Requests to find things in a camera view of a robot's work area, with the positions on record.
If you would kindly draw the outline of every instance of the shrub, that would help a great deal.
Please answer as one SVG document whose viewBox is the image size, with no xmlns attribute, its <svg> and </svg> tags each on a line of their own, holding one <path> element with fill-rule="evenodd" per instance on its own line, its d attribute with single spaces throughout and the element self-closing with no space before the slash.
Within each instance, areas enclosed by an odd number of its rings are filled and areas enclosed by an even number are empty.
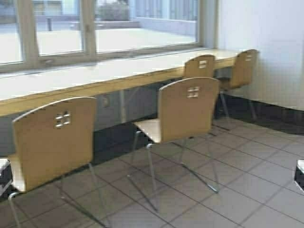
<svg viewBox="0 0 304 228">
<path fill-rule="evenodd" d="M 102 21 L 129 20 L 129 6 L 123 1 L 105 3 L 98 9 L 98 16 Z"/>
</svg>

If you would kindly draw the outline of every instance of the window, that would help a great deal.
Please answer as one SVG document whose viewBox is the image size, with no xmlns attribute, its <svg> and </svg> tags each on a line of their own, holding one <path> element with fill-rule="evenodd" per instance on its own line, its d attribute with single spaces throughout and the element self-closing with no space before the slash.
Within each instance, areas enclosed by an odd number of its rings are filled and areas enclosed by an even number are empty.
<svg viewBox="0 0 304 228">
<path fill-rule="evenodd" d="M 13 0 L 0 0 L 0 64 L 23 60 L 16 15 Z"/>
<path fill-rule="evenodd" d="M 83 50 L 79 0 L 33 0 L 40 55 Z"/>
<path fill-rule="evenodd" d="M 197 10 L 197 0 L 97 1 L 97 52 L 197 42 Z"/>
<path fill-rule="evenodd" d="M 0 0 L 0 73 L 201 47 L 202 2 Z"/>
</svg>

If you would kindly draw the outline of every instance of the wooden countertop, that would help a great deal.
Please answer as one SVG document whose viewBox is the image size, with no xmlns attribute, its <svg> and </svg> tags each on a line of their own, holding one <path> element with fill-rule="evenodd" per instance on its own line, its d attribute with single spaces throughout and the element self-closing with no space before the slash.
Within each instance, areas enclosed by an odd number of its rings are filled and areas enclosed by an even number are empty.
<svg viewBox="0 0 304 228">
<path fill-rule="evenodd" d="M 215 55 L 215 69 L 231 67 L 239 52 L 196 50 L 0 78 L 0 116 L 24 112 L 69 97 L 94 96 L 180 78 L 185 62 L 204 54 Z"/>
</svg>

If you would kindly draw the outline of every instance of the gray floor tile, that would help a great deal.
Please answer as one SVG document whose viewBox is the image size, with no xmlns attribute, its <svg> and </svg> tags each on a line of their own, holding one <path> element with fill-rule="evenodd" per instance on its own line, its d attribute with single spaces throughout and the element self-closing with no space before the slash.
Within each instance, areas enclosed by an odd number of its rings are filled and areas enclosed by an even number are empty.
<svg viewBox="0 0 304 228">
<path fill-rule="evenodd" d="M 65 204 L 33 219 L 42 228 L 84 228 L 92 221 L 73 207 Z"/>
<path fill-rule="evenodd" d="M 191 139 L 187 139 L 187 144 L 186 144 L 186 146 L 188 147 L 188 148 L 192 148 L 193 146 L 195 146 L 195 145 L 197 145 L 197 144 L 200 144 L 200 143 L 202 143 L 202 142 L 204 142 L 205 141 L 205 139 L 203 138 L 203 137 L 198 137 L 198 136 L 196 136 L 196 137 L 193 137 L 193 138 L 191 138 Z M 176 143 L 178 144 L 178 145 L 183 145 L 183 139 L 182 140 L 178 140 L 178 141 L 176 141 Z"/>
<path fill-rule="evenodd" d="M 160 228 L 165 221 L 152 214 L 143 206 L 135 203 L 110 217 L 113 228 Z M 88 228 L 100 228 L 93 224 Z"/>
<path fill-rule="evenodd" d="M 296 183 L 294 183 L 294 181 L 290 181 L 290 184 L 288 184 L 286 186 L 287 189 L 291 190 L 291 191 L 294 191 L 294 192 L 297 192 L 301 195 L 304 195 L 304 191 L 300 189 L 300 187 L 297 186 Z"/>
<path fill-rule="evenodd" d="M 261 159 L 265 159 L 277 151 L 276 148 L 266 146 L 254 141 L 249 141 L 244 145 L 241 145 L 238 147 L 238 150 L 259 157 Z"/>
<path fill-rule="evenodd" d="M 99 187 L 107 185 L 106 182 L 100 178 L 97 178 L 97 181 Z M 55 185 L 60 187 L 61 181 L 56 181 Z M 63 189 L 72 198 L 78 198 L 93 191 L 95 189 L 95 185 L 93 183 L 90 170 L 84 170 L 82 172 L 78 172 L 71 176 L 65 177 Z"/>
<path fill-rule="evenodd" d="M 240 175 L 242 175 L 244 172 L 241 170 L 238 170 L 236 168 L 233 168 L 231 166 L 228 166 L 226 164 L 223 164 L 221 162 L 215 161 L 214 162 L 216 171 L 218 174 L 218 181 L 220 184 L 225 185 L 232 180 L 236 179 Z M 212 165 L 209 163 L 207 165 L 204 165 L 201 168 L 198 168 L 195 170 L 195 172 L 215 181 L 215 176 L 213 172 Z"/>
<path fill-rule="evenodd" d="M 230 183 L 228 187 L 260 203 L 265 203 L 280 189 L 280 186 L 248 173 Z"/>
<path fill-rule="evenodd" d="M 296 134 L 288 134 L 288 133 L 285 133 L 285 132 L 282 132 L 282 131 L 276 131 L 276 130 L 269 130 L 269 131 L 267 131 L 267 133 L 273 134 L 273 135 L 278 136 L 278 137 L 287 138 L 287 139 L 290 139 L 290 140 L 293 140 L 293 141 L 296 141 L 299 138 L 301 138 L 301 136 L 296 135 Z"/>
<path fill-rule="evenodd" d="M 230 121 L 227 121 L 227 118 L 225 117 L 222 117 L 220 119 L 217 119 L 217 120 L 213 120 L 213 124 L 215 126 L 220 126 L 222 128 L 225 128 L 225 129 L 234 129 L 238 126 L 241 126 L 244 124 L 244 122 L 240 121 L 240 120 L 236 120 L 236 119 L 233 119 L 233 118 L 230 118 Z"/>
<path fill-rule="evenodd" d="M 102 199 L 108 214 L 116 213 L 118 210 L 134 203 L 134 200 L 110 185 L 101 188 L 101 191 Z M 101 208 L 97 191 L 82 196 L 76 201 L 97 218 L 102 219 L 105 216 L 105 211 Z"/>
<path fill-rule="evenodd" d="M 285 168 L 295 170 L 297 160 L 301 159 L 300 155 L 294 155 L 288 152 L 279 151 L 269 157 L 267 160 L 278 165 L 282 165 Z"/>
<path fill-rule="evenodd" d="M 265 129 L 252 129 L 244 126 L 239 126 L 237 128 L 232 129 L 229 131 L 230 134 L 234 134 L 240 137 L 244 137 L 246 139 L 252 139 L 254 137 L 259 136 L 260 134 L 266 132 Z"/>
<path fill-rule="evenodd" d="M 254 124 L 254 123 L 247 123 L 247 122 L 243 122 L 242 124 L 243 127 L 248 127 L 250 129 L 254 129 L 254 130 L 260 130 L 260 131 L 269 131 L 269 128 L 267 127 L 262 127 L 260 125 Z"/>
<path fill-rule="evenodd" d="M 17 209 L 17 214 L 21 222 L 26 220 L 25 215 Z M 15 220 L 8 201 L 0 203 L 0 228 L 8 228 L 15 225 Z"/>
<path fill-rule="evenodd" d="M 293 179 L 293 171 L 267 161 L 250 170 L 249 173 L 281 186 Z"/>
<path fill-rule="evenodd" d="M 243 171 L 248 171 L 263 161 L 259 158 L 236 150 L 226 153 L 222 157 L 218 158 L 218 160 Z"/>
<path fill-rule="evenodd" d="M 267 205 L 304 223 L 303 195 L 282 189 Z"/>
<path fill-rule="evenodd" d="M 194 200 L 171 188 L 161 191 L 158 194 L 158 200 L 158 215 L 167 222 L 171 221 L 196 204 Z M 146 208 L 152 209 L 145 199 L 140 200 L 139 203 L 144 205 Z"/>
<path fill-rule="evenodd" d="M 165 143 L 165 144 L 155 145 L 152 148 L 152 152 L 161 157 L 169 158 L 176 154 L 179 154 L 181 152 L 181 147 L 172 142 Z"/>
<path fill-rule="evenodd" d="M 215 143 L 219 143 L 234 149 L 248 142 L 248 139 L 244 139 L 229 133 L 220 134 L 219 136 L 211 138 L 211 140 Z"/>
<path fill-rule="evenodd" d="M 64 201 L 60 198 L 59 189 L 53 184 L 22 194 L 15 200 L 30 218 L 64 204 Z"/>
<path fill-rule="evenodd" d="M 96 175 L 105 181 L 113 182 L 117 179 L 127 176 L 129 173 L 137 171 L 129 164 L 113 159 L 94 167 Z"/>
<path fill-rule="evenodd" d="M 264 133 L 264 134 L 260 135 L 259 137 L 254 138 L 253 140 L 258 143 L 262 143 L 262 144 L 265 144 L 268 146 L 275 147 L 277 149 L 282 149 L 283 147 L 292 143 L 292 141 L 289 139 L 278 137 L 278 136 L 268 134 L 268 133 Z"/>
<path fill-rule="evenodd" d="M 170 157 L 169 159 L 173 162 L 178 163 L 180 160 L 180 157 L 181 157 L 180 155 L 181 155 L 180 153 L 176 154 L 176 155 Z M 197 152 L 190 151 L 187 149 L 184 150 L 182 160 L 181 160 L 181 162 L 186 164 L 191 169 L 202 166 L 203 164 L 206 164 L 209 161 L 210 161 L 209 157 L 207 157 L 201 153 L 197 153 Z"/>
<path fill-rule="evenodd" d="M 151 196 L 154 194 L 151 176 L 141 171 L 138 171 L 133 173 L 131 175 L 131 178 L 146 196 Z M 138 192 L 138 190 L 131 184 L 128 177 L 124 177 L 117 181 L 114 181 L 112 182 L 112 185 L 134 200 L 139 200 L 143 197 Z M 166 187 L 166 185 L 164 185 L 163 183 L 157 180 L 156 180 L 156 186 L 158 190 L 161 190 L 164 187 Z"/>
<path fill-rule="evenodd" d="M 210 156 L 208 151 L 208 144 L 209 144 L 209 149 L 211 150 L 214 158 L 218 158 L 219 156 L 227 153 L 228 151 L 231 151 L 231 148 L 220 145 L 212 141 L 209 142 L 205 141 L 203 143 L 194 146 L 192 149 L 206 156 Z"/>
<path fill-rule="evenodd" d="M 175 228 L 175 227 L 171 226 L 170 224 L 166 224 L 166 225 L 162 226 L 161 228 Z"/>
<path fill-rule="evenodd" d="M 227 188 L 212 195 L 202 204 L 238 224 L 261 205 Z"/>
<path fill-rule="evenodd" d="M 208 184 L 216 187 L 216 184 L 213 181 L 208 181 Z M 178 180 L 172 186 L 174 189 L 182 192 L 183 194 L 198 202 L 214 194 L 214 192 L 209 187 L 207 187 L 203 182 L 201 182 L 191 173 Z"/>
<path fill-rule="evenodd" d="M 245 228 L 302 228 L 303 225 L 303 223 L 300 223 L 268 207 L 262 207 L 244 224 L 242 224 L 242 226 Z"/>
<path fill-rule="evenodd" d="M 223 134 L 224 132 L 226 132 L 226 130 L 219 128 L 217 126 L 212 126 L 209 133 L 200 135 L 200 137 L 202 137 L 204 139 L 210 139 L 210 138 L 214 137 L 215 135 L 220 135 L 220 134 Z"/>
<path fill-rule="evenodd" d="M 156 145 L 155 147 L 152 148 L 152 151 L 153 153 L 151 153 L 151 157 L 152 157 L 152 161 L 154 163 L 157 163 L 161 160 L 163 160 L 164 158 L 155 154 L 155 152 L 163 152 L 165 151 L 163 148 L 168 148 L 167 151 L 176 151 L 178 152 L 178 147 L 177 146 L 174 146 L 174 145 L 170 145 L 170 144 L 164 144 L 164 145 Z M 125 163 L 128 163 L 131 165 L 131 156 L 132 156 L 132 153 L 127 153 L 121 157 L 119 157 L 120 160 L 124 161 Z M 136 168 L 138 169 L 144 169 L 146 168 L 147 166 L 149 165 L 149 160 L 148 160 L 148 152 L 147 152 L 147 149 L 145 147 L 142 147 L 138 150 L 135 151 L 135 154 L 134 154 L 134 161 L 133 161 L 133 164 L 132 166 L 135 166 Z"/>
<path fill-rule="evenodd" d="M 304 156 L 304 144 L 299 142 L 293 142 L 283 148 L 284 151 L 288 151 L 294 154 Z"/>
<path fill-rule="evenodd" d="M 34 227 L 34 225 L 31 223 L 31 222 L 23 222 L 21 223 L 21 226 L 22 228 L 36 228 Z"/>
<path fill-rule="evenodd" d="M 150 169 L 146 168 L 145 173 L 149 174 Z M 155 177 L 168 185 L 173 184 L 181 177 L 189 174 L 189 171 L 183 168 L 181 165 L 177 165 L 170 160 L 162 160 L 157 164 L 154 164 Z"/>
<path fill-rule="evenodd" d="M 171 222 L 176 228 L 235 228 L 236 224 L 198 204 Z"/>
</svg>

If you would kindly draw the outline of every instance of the chair back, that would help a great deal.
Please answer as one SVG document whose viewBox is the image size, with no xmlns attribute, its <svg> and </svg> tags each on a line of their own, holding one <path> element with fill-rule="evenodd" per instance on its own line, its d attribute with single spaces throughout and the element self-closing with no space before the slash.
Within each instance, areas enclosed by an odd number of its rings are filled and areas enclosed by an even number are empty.
<svg viewBox="0 0 304 228">
<path fill-rule="evenodd" d="M 230 80 L 231 89 L 249 85 L 252 81 L 254 66 L 256 64 L 258 51 L 247 50 L 238 54 L 232 67 L 232 76 Z"/>
<path fill-rule="evenodd" d="M 215 56 L 202 55 L 185 63 L 184 78 L 213 77 Z"/>
<path fill-rule="evenodd" d="M 187 78 L 159 90 L 161 142 L 207 133 L 211 129 L 219 81 Z"/>
<path fill-rule="evenodd" d="M 19 171 L 25 192 L 93 158 L 96 99 L 75 97 L 39 107 L 13 120 Z"/>
</svg>

